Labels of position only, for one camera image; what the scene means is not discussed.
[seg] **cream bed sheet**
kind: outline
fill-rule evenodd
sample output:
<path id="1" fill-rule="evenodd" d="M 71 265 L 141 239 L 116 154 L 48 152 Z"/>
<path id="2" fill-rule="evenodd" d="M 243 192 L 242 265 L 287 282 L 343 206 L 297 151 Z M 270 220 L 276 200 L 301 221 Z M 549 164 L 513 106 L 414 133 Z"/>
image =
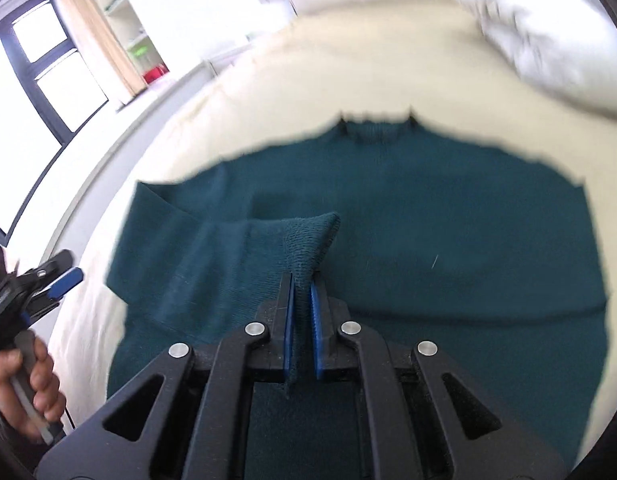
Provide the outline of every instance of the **cream bed sheet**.
<path id="1" fill-rule="evenodd" d="M 301 18 L 263 41 L 181 110 L 109 205 L 64 301 L 50 351 L 77 423 L 106 398 L 125 303 L 105 286 L 137 180 L 179 182 L 219 160 L 326 130 L 341 114 L 413 110 L 451 137 L 542 160 L 584 182 L 609 295 L 610 352 L 582 450 L 617 407 L 617 121 L 525 85 L 453 3 L 358 6 Z"/>

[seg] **sweater sleeve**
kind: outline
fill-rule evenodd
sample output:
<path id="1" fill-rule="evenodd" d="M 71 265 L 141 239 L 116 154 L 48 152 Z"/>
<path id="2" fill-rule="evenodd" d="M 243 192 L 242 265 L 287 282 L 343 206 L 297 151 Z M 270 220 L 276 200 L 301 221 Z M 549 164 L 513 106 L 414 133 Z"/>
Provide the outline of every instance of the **sweater sleeve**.
<path id="1" fill-rule="evenodd" d="M 31 473 L 42 460 L 42 456 L 50 449 L 44 443 L 36 444 L 15 431 L 4 419 L 0 411 L 0 437 L 11 447 L 18 460 Z"/>

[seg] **beige curtain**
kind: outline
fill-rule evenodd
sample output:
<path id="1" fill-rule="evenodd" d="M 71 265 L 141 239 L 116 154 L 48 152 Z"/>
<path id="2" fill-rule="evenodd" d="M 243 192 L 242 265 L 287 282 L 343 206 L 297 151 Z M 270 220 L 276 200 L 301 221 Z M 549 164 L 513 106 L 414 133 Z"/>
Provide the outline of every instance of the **beige curtain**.
<path id="1" fill-rule="evenodd" d="M 84 62 L 111 101 L 127 104 L 146 88 L 95 0 L 55 3 Z"/>

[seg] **black cable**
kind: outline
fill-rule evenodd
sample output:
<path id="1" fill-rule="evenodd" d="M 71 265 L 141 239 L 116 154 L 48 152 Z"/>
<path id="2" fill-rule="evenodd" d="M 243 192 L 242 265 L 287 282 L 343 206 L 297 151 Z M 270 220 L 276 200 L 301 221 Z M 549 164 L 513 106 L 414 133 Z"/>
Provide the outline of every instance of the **black cable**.
<path id="1" fill-rule="evenodd" d="M 75 429 L 75 424 L 73 423 L 73 419 L 71 418 L 70 413 L 68 412 L 68 408 L 66 409 L 66 416 L 68 417 L 68 421 L 70 422 L 73 429 Z"/>

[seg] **window pane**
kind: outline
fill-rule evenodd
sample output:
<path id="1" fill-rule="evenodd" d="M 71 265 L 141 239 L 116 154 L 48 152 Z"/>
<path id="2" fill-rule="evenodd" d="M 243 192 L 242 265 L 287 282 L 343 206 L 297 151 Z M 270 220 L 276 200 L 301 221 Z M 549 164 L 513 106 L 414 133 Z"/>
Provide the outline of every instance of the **window pane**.
<path id="1" fill-rule="evenodd" d="M 66 40 L 60 20 L 48 2 L 15 20 L 13 30 L 31 63 Z"/>
<path id="2" fill-rule="evenodd" d="M 60 144 L 29 101 L 0 41 L 0 228 L 8 232 Z"/>
<path id="3" fill-rule="evenodd" d="M 45 72 L 38 85 L 72 132 L 106 102 L 79 52 L 70 53 Z"/>

